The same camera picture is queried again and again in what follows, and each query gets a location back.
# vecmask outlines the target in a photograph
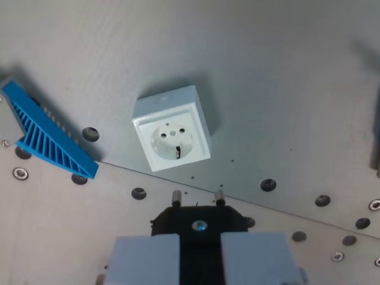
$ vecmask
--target blue plastic part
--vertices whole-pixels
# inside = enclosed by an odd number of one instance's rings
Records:
[[[99,165],[28,96],[15,81],[2,91],[26,130],[16,144],[43,160],[83,177],[94,178]]]

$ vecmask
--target gray metal surface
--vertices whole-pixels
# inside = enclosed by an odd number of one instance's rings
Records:
[[[25,129],[17,116],[8,96],[0,91],[0,142],[2,147],[15,144],[25,134]]]
[[[103,162],[152,174],[138,97],[196,85],[211,159],[154,175],[380,237],[380,2],[2,1],[0,67],[37,84]],[[277,188],[260,190],[271,178]],[[331,203],[318,208],[321,194]]]
[[[174,190],[182,191],[183,206],[214,204],[213,193],[103,163],[96,180],[79,186],[45,161],[19,159],[14,147],[0,148],[0,158],[6,162],[0,163],[2,285],[94,285],[110,264],[115,239],[150,235],[150,220],[170,206]],[[25,168],[29,178],[16,180],[15,167]],[[136,187],[145,189],[146,198],[133,199]],[[226,203],[256,220],[250,232],[284,232],[311,284],[379,283],[379,239],[229,197]],[[298,230],[307,234],[304,242],[292,241]],[[347,235],[357,242],[344,246]],[[345,259],[332,262],[335,252]]]

